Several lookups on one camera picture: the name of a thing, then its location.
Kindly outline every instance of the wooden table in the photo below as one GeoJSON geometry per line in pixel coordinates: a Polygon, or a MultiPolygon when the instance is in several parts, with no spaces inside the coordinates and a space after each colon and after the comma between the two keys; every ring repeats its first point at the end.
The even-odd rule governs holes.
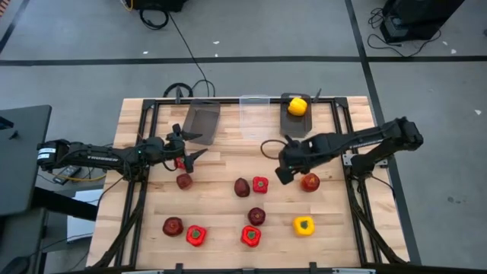
{"type": "MultiPolygon", "coordinates": [[[[374,126],[366,97],[349,97],[349,109],[355,130],[374,126]]],[[[135,144],[143,99],[125,99],[120,113],[114,145],[117,148],[135,144]]],[[[158,114],[156,135],[165,138],[174,123],[183,125],[189,105],[164,105],[158,114]]],[[[279,105],[271,104],[272,125],[267,129],[270,139],[279,136],[279,105]]],[[[145,137],[150,128],[146,122],[145,137]]],[[[334,132],[329,106],[313,105],[313,129],[334,132]]],[[[230,268],[304,268],[309,262],[318,267],[360,266],[352,227],[351,212],[345,190],[341,161],[336,158],[312,171],[321,179],[321,187],[314,193],[300,190],[298,183],[282,185],[274,173],[277,161],[264,158],[261,140],[244,139],[240,132],[238,104],[223,104],[215,142],[198,159],[191,174],[194,185],[180,190],[175,182],[180,171],[169,172],[162,165],[151,168],[145,202],[137,269],[174,269],[183,263],[185,269],[230,268]],[[266,195],[251,193],[239,198],[234,193],[238,177],[251,181],[255,176],[270,179],[266,195]],[[260,227],[263,238],[257,248],[240,242],[240,232],[248,225],[247,212],[260,207],[267,213],[260,227]],[[294,217],[311,215],[316,231],[311,237],[298,238],[291,226],[294,217]],[[193,247],[185,236],[167,237],[162,233],[166,218],[182,218],[185,227],[207,227],[208,235],[201,247],[193,247]]],[[[202,148],[186,143],[188,151],[202,148]]],[[[276,155],[282,145],[269,144],[266,152],[276,155]]],[[[374,175],[388,181],[387,170],[376,168],[374,175]]],[[[120,178],[115,172],[107,175],[105,189],[120,178]]],[[[374,179],[367,180],[368,195],[375,226],[386,242],[404,260],[408,260],[403,231],[390,188],[374,179]]],[[[88,266],[98,261],[119,233],[127,183],[121,182],[104,197],[98,211],[96,228],[91,241],[88,266]]],[[[134,195],[132,208],[135,207],[134,195]]],[[[372,258],[368,234],[362,227],[368,258],[372,258]]],[[[128,263],[132,239],[129,235],[124,253],[128,263]]]]}

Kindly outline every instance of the table leg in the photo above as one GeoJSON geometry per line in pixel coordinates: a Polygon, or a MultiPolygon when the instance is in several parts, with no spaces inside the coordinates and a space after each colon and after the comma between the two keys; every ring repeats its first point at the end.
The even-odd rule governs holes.
{"type": "Polygon", "coordinates": [[[87,202],[81,202],[53,191],[35,187],[33,192],[33,208],[43,207],[49,211],[59,212],[76,218],[96,221],[98,207],[87,202]]]}

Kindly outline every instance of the yellow bell pepper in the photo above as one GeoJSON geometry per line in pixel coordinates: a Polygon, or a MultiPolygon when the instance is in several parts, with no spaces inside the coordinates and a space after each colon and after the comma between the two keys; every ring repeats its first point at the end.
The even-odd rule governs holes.
{"type": "Polygon", "coordinates": [[[309,216],[297,217],[292,224],[298,236],[310,236],[314,233],[314,221],[309,216]]]}
{"type": "Polygon", "coordinates": [[[306,113],[307,103],[301,98],[293,98],[289,103],[288,111],[294,116],[303,116],[306,113]]]}

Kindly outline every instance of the concrete floor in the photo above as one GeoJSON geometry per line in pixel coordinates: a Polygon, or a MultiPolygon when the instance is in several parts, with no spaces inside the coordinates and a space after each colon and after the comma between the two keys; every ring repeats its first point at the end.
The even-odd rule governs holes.
{"type": "MultiPolygon", "coordinates": [[[[374,33],[367,25],[368,14],[384,2],[352,0],[364,42],[374,33]]],[[[0,18],[0,37],[21,3],[12,0],[0,18]]],[[[485,1],[466,0],[442,28],[442,38],[420,56],[487,55],[485,10],[485,1]]],[[[358,57],[345,0],[189,0],[174,19],[196,57],[358,57]]],[[[401,50],[409,53],[419,44],[405,43],[401,50]]],[[[366,44],[365,51],[368,56],[395,56],[366,44]]],[[[0,61],[187,57],[171,23],[161,31],[149,30],[118,0],[30,0],[0,53],[0,61]]],[[[482,166],[487,63],[370,66],[385,120],[407,116],[425,137],[417,152],[396,157],[422,263],[487,269],[487,209],[482,204],[487,195],[482,166]]],[[[315,94],[319,88],[322,95],[369,95],[360,62],[227,62],[201,67],[215,83],[217,96],[315,94]]],[[[160,97],[169,84],[192,84],[200,78],[193,64],[0,66],[0,109],[50,104],[48,139],[106,144],[113,140],[123,98],[160,97]]],[[[205,89],[201,86],[196,93],[204,96],[205,89]]],[[[37,184],[63,189],[43,179],[37,184]]],[[[62,238],[62,229],[56,233],[52,237],[62,238]]],[[[46,272],[73,267],[88,245],[85,241],[50,253],[46,272]]]]}

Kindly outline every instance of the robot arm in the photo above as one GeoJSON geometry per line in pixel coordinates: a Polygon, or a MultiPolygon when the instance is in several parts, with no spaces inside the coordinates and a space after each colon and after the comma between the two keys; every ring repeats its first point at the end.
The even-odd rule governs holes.
{"type": "Polygon", "coordinates": [[[414,151],[423,143],[416,125],[405,117],[349,134],[320,133],[302,142],[285,138],[288,144],[279,152],[279,167],[275,170],[283,184],[290,183],[295,174],[307,174],[349,149],[380,143],[367,154],[351,159],[352,175],[366,177],[377,162],[397,151],[414,151]]]}
{"type": "Polygon", "coordinates": [[[168,134],[167,143],[159,137],[151,137],[134,147],[108,148],[86,145],[81,142],[55,140],[38,145],[37,163],[42,170],[52,172],[55,168],[68,165],[96,167],[104,170],[116,170],[127,179],[138,180],[147,165],[184,158],[186,172],[193,172],[193,163],[205,150],[191,155],[186,154],[185,142],[200,137],[199,134],[183,132],[178,124],[168,134]]]}

